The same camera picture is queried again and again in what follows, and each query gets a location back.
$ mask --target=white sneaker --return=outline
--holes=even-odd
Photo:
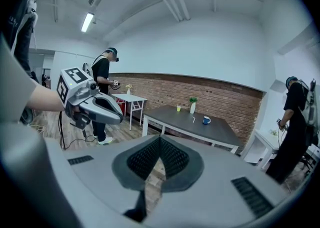
[[[106,134],[106,131],[104,131],[104,134]],[[98,136],[97,135],[93,135],[93,138],[98,138]]]
[[[108,145],[112,142],[113,139],[114,139],[113,137],[106,137],[104,141],[102,141],[102,142],[98,141],[98,144],[101,146]]]

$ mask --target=black t-shirt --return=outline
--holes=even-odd
[[[298,107],[305,109],[307,94],[308,90],[298,82],[293,83],[287,93],[283,109],[294,111],[287,131],[287,135],[293,139],[301,139],[305,135],[307,124]]]
[[[108,94],[108,85],[97,82],[97,77],[104,77],[108,79],[109,77],[109,60],[107,58],[102,58],[97,63],[92,66],[93,79],[100,88],[100,91],[104,94]]]

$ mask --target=blue mug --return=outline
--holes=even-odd
[[[210,122],[211,122],[211,119],[209,117],[207,117],[207,116],[203,117],[203,122],[202,123],[204,125],[208,125]]]

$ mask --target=fluorescent light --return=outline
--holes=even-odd
[[[90,25],[90,22],[92,20],[92,18],[94,17],[95,14],[92,14],[92,13],[88,13],[86,14],[86,17],[84,19],[84,22],[83,22],[83,25],[82,25],[82,28],[81,28],[81,32],[86,32],[89,25]]]

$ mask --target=vase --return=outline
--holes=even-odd
[[[196,103],[193,102],[193,103],[191,104],[190,113],[191,113],[191,114],[194,114],[194,113],[195,113],[195,109],[196,109]]]

